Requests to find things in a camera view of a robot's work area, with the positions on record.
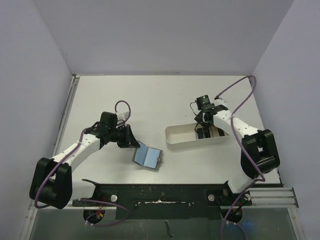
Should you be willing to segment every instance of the white table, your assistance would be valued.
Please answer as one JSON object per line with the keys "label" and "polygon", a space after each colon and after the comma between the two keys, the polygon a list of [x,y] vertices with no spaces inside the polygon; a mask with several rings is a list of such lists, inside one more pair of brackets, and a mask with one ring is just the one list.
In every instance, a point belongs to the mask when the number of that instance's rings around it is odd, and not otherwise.
{"label": "white table", "polygon": [[[240,168],[241,150],[234,137],[226,143],[168,150],[165,128],[194,123],[189,104],[208,94],[210,99],[242,76],[109,76],[82,75],[74,95],[59,151],[77,141],[82,129],[99,121],[101,113],[115,112],[115,103],[126,100],[132,109],[128,123],[135,138],[163,150],[159,171],[132,162],[133,149],[109,143],[92,154],[72,174],[74,180],[101,184],[223,184]],[[232,111],[248,95],[248,80],[222,95]],[[125,104],[119,110],[127,110]],[[263,129],[255,99],[238,111],[238,117]],[[266,184],[279,184],[276,170],[265,175]]]}

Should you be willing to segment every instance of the gray wall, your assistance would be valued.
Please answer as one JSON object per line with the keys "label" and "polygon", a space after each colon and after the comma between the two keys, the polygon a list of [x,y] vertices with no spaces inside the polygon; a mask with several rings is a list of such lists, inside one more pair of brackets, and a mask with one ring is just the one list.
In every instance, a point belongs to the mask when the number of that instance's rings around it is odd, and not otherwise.
{"label": "gray wall", "polygon": [[34,0],[72,73],[252,73],[293,0]]}
{"label": "gray wall", "polygon": [[71,73],[32,0],[0,7],[0,239],[18,239],[37,161],[50,157]]}
{"label": "gray wall", "polygon": [[295,0],[257,68],[255,98],[294,186],[308,240],[320,239],[320,1]]}

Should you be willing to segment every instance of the bolt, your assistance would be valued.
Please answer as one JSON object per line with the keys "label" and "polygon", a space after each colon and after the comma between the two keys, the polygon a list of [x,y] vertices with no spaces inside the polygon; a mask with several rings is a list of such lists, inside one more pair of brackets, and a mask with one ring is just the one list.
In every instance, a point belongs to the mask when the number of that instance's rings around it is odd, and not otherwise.
{"label": "bolt", "polygon": [[251,200],[250,194],[246,193],[246,194],[244,195],[244,199],[247,200],[247,201],[250,201],[250,200]]}
{"label": "bolt", "polygon": [[111,202],[113,202],[113,203],[116,202],[117,199],[118,199],[117,195],[112,195],[110,198]]}
{"label": "bolt", "polygon": [[209,199],[210,202],[213,202],[213,201],[215,200],[215,195],[210,194],[210,195],[208,196],[208,199]]}

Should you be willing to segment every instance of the open container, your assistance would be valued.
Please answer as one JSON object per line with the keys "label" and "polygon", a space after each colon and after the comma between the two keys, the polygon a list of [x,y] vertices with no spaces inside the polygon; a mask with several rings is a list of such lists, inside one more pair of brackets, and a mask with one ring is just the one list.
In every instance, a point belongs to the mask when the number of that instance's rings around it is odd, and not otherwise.
{"label": "open container", "polygon": [[196,125],[196,123],[191,123],[168,126],[165,129],[165,141],[167,148],[175,150],[224,143],[230,137],[225,131],[215,126],[211,126],[209,129],[210,137],[199,139],[195,129],[198,130],[202,127],[196,127]]}

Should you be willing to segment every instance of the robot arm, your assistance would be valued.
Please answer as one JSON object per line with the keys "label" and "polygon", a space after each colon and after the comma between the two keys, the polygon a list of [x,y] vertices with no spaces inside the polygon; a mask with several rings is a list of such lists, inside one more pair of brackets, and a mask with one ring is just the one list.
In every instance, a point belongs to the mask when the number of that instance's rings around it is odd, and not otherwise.
{"label": "robot arm", "polygon": [[[215,99],[216,105],[210,103],[208,95],[198,97],[196,104],[200,112],[194,118],[204,131],[210,126],[224,130],[233,135],[231,118],[235,133],[241,140],[241,144],[251,156],[259,170],[269,173],[280,165],[280,159],[273,133],[268,130],[259,130],[252,127],[236,116],[232,116],[227,108],[227,103],[221,99]],[[241,168],[236,175],[227,181],[227,186],[233,194],[239,194],[246,189],[259,176],[257,170],[241,151]]]}
{"label": "robot arm", "polygon": [[35,199],[41,185],[48,174],[58,166],[52,176],[40,190],[38,200],[58,209],[62,209],[70,200],[91,198],[96,186],[89,181],[72,181],[72,172],[88,156],[101,149],[109,142],[116,142],[119,148],[140,148],[132,134],[130,125],[119,126],[118,117],[114,113],[103,112],[100,121],[87,128],[81,140],[51,159],[42,158],[38,161],[29,196]]}

